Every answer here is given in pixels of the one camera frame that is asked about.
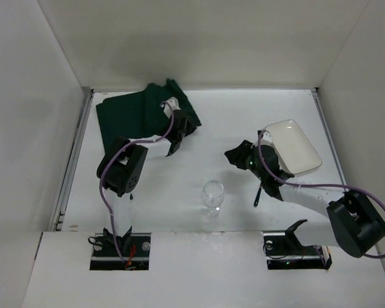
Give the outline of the white rectangular plate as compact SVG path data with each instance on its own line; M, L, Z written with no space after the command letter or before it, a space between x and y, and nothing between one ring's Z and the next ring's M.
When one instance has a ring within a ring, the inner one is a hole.
M312 171L322 165L322 159L295 120L266 127L285 170L293 175Z

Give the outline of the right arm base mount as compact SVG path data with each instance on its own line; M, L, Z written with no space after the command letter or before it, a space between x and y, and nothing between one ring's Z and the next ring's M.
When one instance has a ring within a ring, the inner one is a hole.
M262 250L269 270L329 270L332 256L326 246L302 246L285 232L263 233Z

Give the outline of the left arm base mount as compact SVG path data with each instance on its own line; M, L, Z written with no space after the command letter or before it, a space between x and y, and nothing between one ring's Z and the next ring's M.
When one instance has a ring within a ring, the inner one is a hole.
M91 271L147 271L150 266L151 234L132 234L120 253L102 234L87 239L92 246Z

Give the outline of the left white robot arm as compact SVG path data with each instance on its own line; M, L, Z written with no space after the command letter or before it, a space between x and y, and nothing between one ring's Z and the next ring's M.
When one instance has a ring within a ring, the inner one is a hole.
M108 225L103 229L103 237L114 246L119 257L129 250L132 237L130 206L120 199L131 194L139 183L146 159L171 156L197 127L199 124L191 115L176 109L169 112L168 124L157 135L142 139L114 138L96 174L99 193L108 210Z

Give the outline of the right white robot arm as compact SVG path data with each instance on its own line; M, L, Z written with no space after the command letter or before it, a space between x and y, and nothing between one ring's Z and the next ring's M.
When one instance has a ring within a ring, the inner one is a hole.
M233 166L253 173L268 196L325 216L332 236L329 243L318 239L316 244L338 246L350 256L360 258L385 237L385 221L367 195L358 189L342 191L332 184L304 184L280 167L278 155L269 145L256 146L245 140L227 150L225 156Z

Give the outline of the dark green cloth placemat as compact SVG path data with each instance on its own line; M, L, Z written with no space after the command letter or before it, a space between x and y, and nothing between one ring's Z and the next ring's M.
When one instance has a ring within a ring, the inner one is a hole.
M143 139L163 134L169 126L169 118L161 103L170 98L178 100L180 110L187 114L192 129L190 135L201 126L201 121L188 97L174 79L167 79L161 86L150 83L131 94L104 99L96 105L103 147L108 150L117 136L128 139Z

